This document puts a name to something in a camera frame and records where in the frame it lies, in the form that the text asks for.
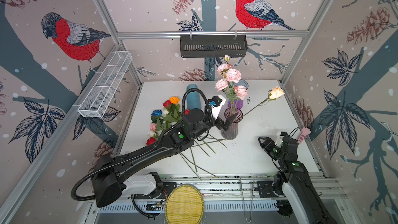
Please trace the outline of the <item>smoky pink glass vase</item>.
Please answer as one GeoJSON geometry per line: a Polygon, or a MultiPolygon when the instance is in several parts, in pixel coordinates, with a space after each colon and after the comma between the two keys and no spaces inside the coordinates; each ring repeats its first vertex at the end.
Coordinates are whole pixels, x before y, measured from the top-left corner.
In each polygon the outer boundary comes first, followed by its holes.
{"type": "MultiPolygon", "coordinates": [[[[224,117],[227,119],[231,115],[233,115],[232,114],[232,109],[231,108],[227,108],[226,111],[224,112],[224,117]]],[[[233,139],[237,138],[237,136],[238,136],[238,124],[240,122],[236,122],[236,123],[231,124],[230,128],[228,129],[228,131],[224,131],[222,129],[221,130],[221,134],[222,134],[223,138],[226,139],[226,140],[233,140],[233,139]]]]}

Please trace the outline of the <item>pink carnation flower stem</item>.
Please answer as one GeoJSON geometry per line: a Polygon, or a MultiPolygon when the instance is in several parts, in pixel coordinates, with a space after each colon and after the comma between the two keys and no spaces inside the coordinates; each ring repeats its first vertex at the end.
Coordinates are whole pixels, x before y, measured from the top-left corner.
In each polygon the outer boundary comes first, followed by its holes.
{"type": "Polygon", "coordinates": [[[232,114],[238,113],[238,116],[235,118],[234,123],[240,122],[243,118],[243,114],[241,110],[237,107],[239,101],[243,101],[246,96],[248,95],[247,88],[244,86],[235,86],[233,88],[233,93],[232,93],[232,114]]]}

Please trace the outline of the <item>cream peach rose stem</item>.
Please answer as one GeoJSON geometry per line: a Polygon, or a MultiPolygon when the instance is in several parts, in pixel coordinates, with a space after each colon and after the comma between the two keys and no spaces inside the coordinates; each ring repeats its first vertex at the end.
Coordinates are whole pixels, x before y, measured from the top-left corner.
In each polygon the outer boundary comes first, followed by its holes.
{"type": "Polygon", "coordinates": [[[247,113],[243,114],[243,116],[245,117],[246,115],[248,115],[249,113],[251,113],[253,110],[255,110],[256,108],[266,105],[268,102],[270,101],[275,101],[279,98],[281,98],[282,96],[285,95],[285,92],[283,91],[283,89],[281,87],[274,87],[272,88],[268,94],[267,94],[267,98],[265,100],[263,100],[262,102],[260,102],[259,104],[257,104],[256,106],[254,106],[251,110],[249,110],[247,113]]]}

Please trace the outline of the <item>blue rose flower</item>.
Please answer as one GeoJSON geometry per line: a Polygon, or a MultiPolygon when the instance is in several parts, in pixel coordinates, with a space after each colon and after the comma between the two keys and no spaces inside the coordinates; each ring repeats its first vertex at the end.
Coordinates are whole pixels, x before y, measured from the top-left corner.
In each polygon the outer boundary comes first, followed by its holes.
{"type": "Polygon", "coordinates": [[[161,116],[162,115],[162,111],[161,110],[154,110],[151,114],[151,116],[161,116]]]}

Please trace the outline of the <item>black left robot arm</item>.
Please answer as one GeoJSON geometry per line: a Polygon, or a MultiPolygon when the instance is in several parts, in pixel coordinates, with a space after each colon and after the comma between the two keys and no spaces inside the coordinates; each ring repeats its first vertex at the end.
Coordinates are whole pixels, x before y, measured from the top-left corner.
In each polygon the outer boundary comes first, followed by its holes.
{"type": "Polygon", "coordinates": [[[140,170],[162,159],[177,155],[190,148],[194,141],[212,127],[228,130],[237,114],[222,120],[218,113],[225,103],[222,96],[205,100],[205,109],[192,109],[183,113],[179,121],[164,130],[157,141],[131,153],[111,157],[102,156],[93,172],[80,179],[72,188],[70,196],[75,201],[95,200],[97,207],[108,206],[123,193],[154,196],[162,191],[162,182],[157,173],[150,172],[143,180],[153,184],[145,191],[127,180],[140,170]]]}

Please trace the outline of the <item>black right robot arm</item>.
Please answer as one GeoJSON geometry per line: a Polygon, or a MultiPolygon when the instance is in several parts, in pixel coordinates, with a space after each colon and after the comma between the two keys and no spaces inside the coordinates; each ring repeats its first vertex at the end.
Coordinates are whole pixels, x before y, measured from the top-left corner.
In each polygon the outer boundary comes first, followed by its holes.
{"type": "Polygon", "coordinates": [[[286,132],[277,145],[271,138],[258,138],[261,148],[272,161],[277,161],[278,171],[273,181],[258,181],[257,191],[261,198],[287,198],[289,203],[279,205],[279,214],[296,216],[300,224],[335,224],[315,190],[305,165],[298,161],[298,141],[286,132]]]}

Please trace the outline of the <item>teal ceramic vase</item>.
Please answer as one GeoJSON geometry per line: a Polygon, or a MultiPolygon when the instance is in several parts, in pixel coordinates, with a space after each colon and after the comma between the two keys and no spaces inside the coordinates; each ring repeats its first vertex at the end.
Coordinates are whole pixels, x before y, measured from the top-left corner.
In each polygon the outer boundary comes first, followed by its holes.
{"type": "Polygon", "coordinates": [[[186,107],[188,110],[202,109],[201,95],[197,92],[190,92],[186,98],[186,107]]]}

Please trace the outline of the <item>blue purple glass vase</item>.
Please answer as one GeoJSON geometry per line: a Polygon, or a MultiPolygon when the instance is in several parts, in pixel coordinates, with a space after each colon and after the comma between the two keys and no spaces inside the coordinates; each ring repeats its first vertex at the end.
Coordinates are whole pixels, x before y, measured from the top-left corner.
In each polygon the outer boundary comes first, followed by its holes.
{"type": "Polygon", "coordinates": [[[244,99],[248,95],[248,88],[248,83],[243,79],[241,79],[237,84],[234,84],[232,89],[235,94],[236,91],[238,91],[238,96],[235,96],[233,101],[228,101],[228,108],[241,110],[244,104],[244,99]]]}

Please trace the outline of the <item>pink silicone spatula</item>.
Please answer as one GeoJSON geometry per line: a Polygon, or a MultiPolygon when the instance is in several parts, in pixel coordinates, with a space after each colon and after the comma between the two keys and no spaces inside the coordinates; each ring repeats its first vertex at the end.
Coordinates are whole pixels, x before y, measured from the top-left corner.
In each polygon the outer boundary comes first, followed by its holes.
{"type": "Polygon", "coordinates": [[[311,130],[309,128],[307,128],[307,127],[304,127],[301,130],[301,133],[300,133],[299,137],[297,138],[297,143],[301,144],[303,141],[305,141],[305,138],[307,136],[309,136],[310,134],[311,134],[311,130]]]}

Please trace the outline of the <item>orange rose flower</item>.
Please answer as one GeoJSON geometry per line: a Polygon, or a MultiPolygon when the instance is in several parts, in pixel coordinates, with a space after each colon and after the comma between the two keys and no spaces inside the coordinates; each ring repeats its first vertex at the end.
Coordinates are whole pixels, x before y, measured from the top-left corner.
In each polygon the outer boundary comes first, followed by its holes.
{"type": "Polygon", "coordinates": [[[176,97],[176,96],[173,96],[173,97],[170,97],[170,102],[172,104],[179,104],[180,99],[178,97],[176,97]]]}

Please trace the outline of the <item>dark red rose flower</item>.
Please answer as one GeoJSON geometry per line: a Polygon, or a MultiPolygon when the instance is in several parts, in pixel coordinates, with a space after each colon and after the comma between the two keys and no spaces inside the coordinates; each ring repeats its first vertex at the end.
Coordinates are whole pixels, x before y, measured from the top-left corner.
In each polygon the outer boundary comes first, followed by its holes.
{"type": "Polygon", "coordinates": [[[164,107],[164,108],[171,107],[171,105],[172,105],[172,103],[171,103],[170,100],[167,100],[167,101],[165,101],[165,102],[163,103],[163,107],[164,107]]]}

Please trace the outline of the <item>white rose flower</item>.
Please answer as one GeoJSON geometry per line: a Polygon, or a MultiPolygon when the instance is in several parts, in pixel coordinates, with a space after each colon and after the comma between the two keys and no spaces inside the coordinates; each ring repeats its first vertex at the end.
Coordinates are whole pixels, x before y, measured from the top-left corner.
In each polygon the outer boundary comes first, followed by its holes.
{"type": "Polygon", "coordinates": [[[162,110],[162,116],[169,114],[170,112],[167,109],[162,110]]]}

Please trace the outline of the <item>yellow woven round mat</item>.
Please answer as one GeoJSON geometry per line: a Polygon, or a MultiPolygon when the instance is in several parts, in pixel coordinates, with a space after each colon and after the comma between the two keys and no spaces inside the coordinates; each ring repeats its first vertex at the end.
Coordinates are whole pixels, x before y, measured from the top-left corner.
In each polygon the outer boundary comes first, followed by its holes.
{"type": "Polygon", "coordinates": [[[165,205],[168,224],[200,224],[204,215],[204,199],[200,191],[190,184],[175,188],[165,205]]]}

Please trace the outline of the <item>white mesh wall shelf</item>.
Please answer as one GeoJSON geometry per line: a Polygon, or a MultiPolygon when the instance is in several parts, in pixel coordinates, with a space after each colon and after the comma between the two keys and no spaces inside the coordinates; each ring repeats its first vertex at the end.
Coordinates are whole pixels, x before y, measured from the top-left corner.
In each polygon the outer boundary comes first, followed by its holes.
{"type": "Polygon", "coordinates": [[[132,61],[128,51],[116,51],[80,105],[83,117],[102,118],[132,61]]]}

